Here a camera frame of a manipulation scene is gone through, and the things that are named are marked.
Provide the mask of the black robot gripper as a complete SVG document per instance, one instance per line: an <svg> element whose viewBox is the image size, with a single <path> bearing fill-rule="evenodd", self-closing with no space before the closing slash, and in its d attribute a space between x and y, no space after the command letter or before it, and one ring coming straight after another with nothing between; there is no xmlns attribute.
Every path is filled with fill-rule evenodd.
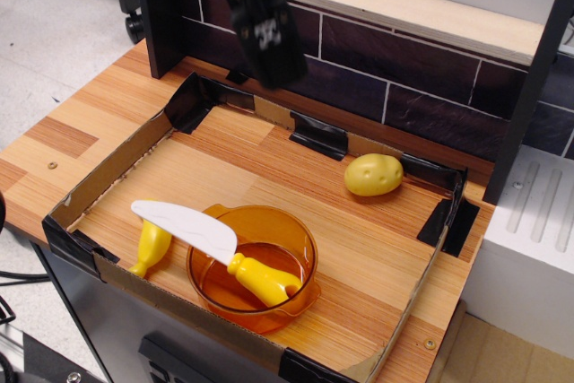
<svg viewBox="0 0 574 383"><path fill-rule="evenodd" d="M227 1L232 27L262 86L274 90L307 75L300 34L287 0Z"/></svg>

